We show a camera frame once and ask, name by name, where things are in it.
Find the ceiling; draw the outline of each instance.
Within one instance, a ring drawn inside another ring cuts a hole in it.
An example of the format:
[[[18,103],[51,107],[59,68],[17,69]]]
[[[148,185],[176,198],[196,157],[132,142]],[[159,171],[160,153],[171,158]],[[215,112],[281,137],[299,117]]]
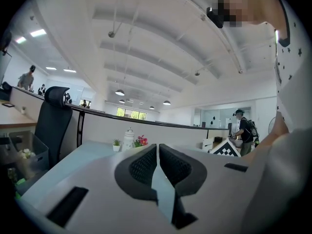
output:
[[[13,35],[26,37],[44,28],[47,35],[26,37],[29,41],[18,45],[39,66],[59,67],[62,76],[73,75],[62,70],[70,66],[107,101],[118,103],[115,90],[121,88],[123,99],[160,110],[166,108],[164,100],[188,89],[273,68],[273,28],[218,29],[205,16],[212,3],[31,0],[16,16]]]

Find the potted plant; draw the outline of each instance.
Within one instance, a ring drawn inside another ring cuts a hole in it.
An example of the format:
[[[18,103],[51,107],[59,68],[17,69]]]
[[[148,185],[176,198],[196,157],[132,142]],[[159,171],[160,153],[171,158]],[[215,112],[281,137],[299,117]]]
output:
[[[135,146],[136,147],[148,145],[147,138],[143,138],[143,137],[144,137],[144,135],[137,137],[137,139],[135,141]]]
[[[21,107],[21,114],[24,115],[26,113],[26,107]]]
[[[113,142],[113,150],[114,152],[119,152],[119,149],[120,149],[120,140],[115,139]]]

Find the red flowers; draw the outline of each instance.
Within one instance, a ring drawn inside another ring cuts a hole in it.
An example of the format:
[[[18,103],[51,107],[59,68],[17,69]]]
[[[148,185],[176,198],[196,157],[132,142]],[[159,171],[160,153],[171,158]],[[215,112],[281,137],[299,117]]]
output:
[[[139,146],[148,145],[147,138],[143,138],[143,137],[144,137],[144,135],[137,137],[136,143],[139,144]]]

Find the black and white checkered object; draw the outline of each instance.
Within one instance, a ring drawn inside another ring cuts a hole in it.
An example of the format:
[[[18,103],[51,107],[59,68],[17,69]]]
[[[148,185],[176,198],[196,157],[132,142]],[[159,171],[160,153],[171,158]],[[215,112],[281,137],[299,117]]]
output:
[[[235,146],[227,138],[210,151],[211,154],[241,157]]]

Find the plastic container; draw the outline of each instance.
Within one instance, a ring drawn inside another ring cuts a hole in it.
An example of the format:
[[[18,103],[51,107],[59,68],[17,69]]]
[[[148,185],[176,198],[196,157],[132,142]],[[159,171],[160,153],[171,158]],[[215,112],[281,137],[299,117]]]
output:
[[[49,169],[48,147],[42,143],[32,132],[9,133],[11,152],[16,158],[15,167],[25,179],[30,179],[36,174]],[[22,158],[20,150],[29,149],[35,156]]]

